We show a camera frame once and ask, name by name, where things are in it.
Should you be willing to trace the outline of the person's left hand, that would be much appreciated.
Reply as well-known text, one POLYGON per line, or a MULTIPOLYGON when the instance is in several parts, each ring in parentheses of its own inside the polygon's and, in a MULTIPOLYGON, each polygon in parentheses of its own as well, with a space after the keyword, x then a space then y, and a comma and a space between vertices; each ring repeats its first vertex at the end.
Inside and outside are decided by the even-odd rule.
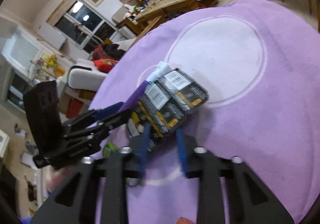
POLYGON ((47 191, 52 193, 55 188, 73 172, 74 168, 74 165, 69 165, 58 170, 52 166, 46 167, 45 181, 47 191))

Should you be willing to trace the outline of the person's right hand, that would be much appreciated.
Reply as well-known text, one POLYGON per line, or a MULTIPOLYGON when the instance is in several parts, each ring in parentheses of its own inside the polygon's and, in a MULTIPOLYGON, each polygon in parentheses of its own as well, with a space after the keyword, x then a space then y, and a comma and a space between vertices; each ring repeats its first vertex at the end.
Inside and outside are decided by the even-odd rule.
POLYGON ((180 217, 177 221, 176 224, 195 224, 193 221, 185 218, 185 217, 180 217))

